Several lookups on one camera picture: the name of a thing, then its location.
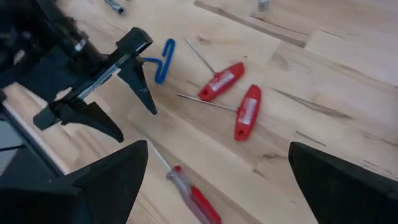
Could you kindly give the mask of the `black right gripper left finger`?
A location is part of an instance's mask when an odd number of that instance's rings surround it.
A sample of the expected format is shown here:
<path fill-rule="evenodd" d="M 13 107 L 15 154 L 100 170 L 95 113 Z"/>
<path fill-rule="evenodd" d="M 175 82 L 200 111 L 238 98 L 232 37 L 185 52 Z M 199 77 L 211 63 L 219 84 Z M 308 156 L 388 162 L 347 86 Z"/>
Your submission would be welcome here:
<path fill-rule="evenodd" d="M 1 175 L 1 223 L 126 223 L 148 160 L 136 141 L 67 175 L 20 149 Z"/>

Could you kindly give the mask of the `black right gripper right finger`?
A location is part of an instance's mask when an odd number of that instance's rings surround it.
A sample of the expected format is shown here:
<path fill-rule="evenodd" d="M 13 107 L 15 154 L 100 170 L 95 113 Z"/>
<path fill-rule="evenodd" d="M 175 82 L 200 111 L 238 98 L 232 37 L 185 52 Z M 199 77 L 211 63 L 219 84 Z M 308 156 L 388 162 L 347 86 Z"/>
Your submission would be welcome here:
<path fill-rule="evenodd" d="M 397 181 L 297 141 L 288 160 L 318 223 L 397 223 Z"/>

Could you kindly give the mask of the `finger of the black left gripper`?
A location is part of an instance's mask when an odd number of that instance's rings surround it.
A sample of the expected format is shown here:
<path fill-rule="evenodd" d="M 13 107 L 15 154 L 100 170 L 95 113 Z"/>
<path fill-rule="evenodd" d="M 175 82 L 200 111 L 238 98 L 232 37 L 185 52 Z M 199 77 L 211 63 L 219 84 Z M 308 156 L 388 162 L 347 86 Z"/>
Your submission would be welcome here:
<path fill-rule="evenodd" d="M 121 71 L 118 76 L 126 82 L 144 106 L 153 114 L 157 114 L 157 108 L 152 99 L 149 87 L 144 76 L 143 59 L 140 56 L 150 44 L 151 37 L 142 29 L 133 27 L 122 39 L 116 42 L 118 50 L 125 61 L 120 64 Z"/>
<path fill-rule="evenodd" d="M 58 122 L 61 125 L 82 124 L 107 134 L 117 142 L 124 141 L 122 131 L 96 102 L 86 104 L 80 100 L 54 101 L 36 114 L 33 122 L 40 130 L 45 130 Z"/>

